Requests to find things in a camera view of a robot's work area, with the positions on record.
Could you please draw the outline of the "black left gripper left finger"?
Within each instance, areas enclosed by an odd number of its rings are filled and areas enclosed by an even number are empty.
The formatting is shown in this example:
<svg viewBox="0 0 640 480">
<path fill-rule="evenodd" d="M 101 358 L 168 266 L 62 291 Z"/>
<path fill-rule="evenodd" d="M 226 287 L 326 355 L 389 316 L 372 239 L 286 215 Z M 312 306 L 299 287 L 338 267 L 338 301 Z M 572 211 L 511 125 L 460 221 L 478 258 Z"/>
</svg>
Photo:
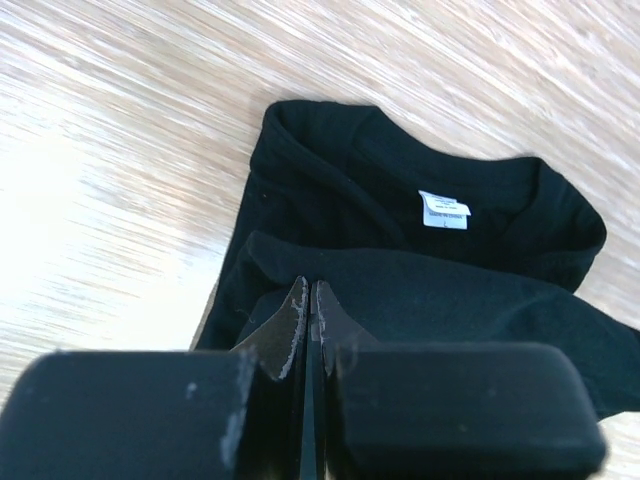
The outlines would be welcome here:
<svg viewBox="0 0 640 480">
<path fill-rule="evenodd" d="M 294 479 L 308 284 L 228 351 L 65 351 L 1 414 L 5 479 Z"/>
</svg>

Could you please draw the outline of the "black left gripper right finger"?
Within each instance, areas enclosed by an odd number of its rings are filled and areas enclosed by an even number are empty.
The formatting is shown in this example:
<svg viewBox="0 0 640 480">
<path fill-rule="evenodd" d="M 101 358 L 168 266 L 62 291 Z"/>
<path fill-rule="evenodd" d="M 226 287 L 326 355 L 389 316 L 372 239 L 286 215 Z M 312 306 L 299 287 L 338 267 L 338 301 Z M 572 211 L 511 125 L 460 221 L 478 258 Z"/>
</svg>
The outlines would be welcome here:
<svg viewBox="0 0 640 480">
<path fill-rule="evenodd" d="M 607 444 L 558 349 L 394 344 L 350 318 L 325 282 L 309 311 L 313 479 L 585 479 Z"/>
</svg>

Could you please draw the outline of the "black t-shirt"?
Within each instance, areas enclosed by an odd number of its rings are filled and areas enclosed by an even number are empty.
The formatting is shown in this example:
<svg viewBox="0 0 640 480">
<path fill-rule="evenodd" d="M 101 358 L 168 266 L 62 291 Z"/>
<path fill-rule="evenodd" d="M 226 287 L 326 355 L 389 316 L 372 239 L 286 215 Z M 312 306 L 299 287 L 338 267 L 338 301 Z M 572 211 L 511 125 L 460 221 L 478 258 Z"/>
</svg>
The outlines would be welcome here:
<svg viewBox="0 0 640 480">
<path fill-rule="evenodd" d="M 639 408 L 639 334 L 576 296 L 601 215 L 537 157 L 421 144 L 381 109 L 272 104 L 197 340 L 229 349 L 298 277 L 328 282 L 384 342 L 539 342 L 575 365 L 597 414 Z"/>
</svg>

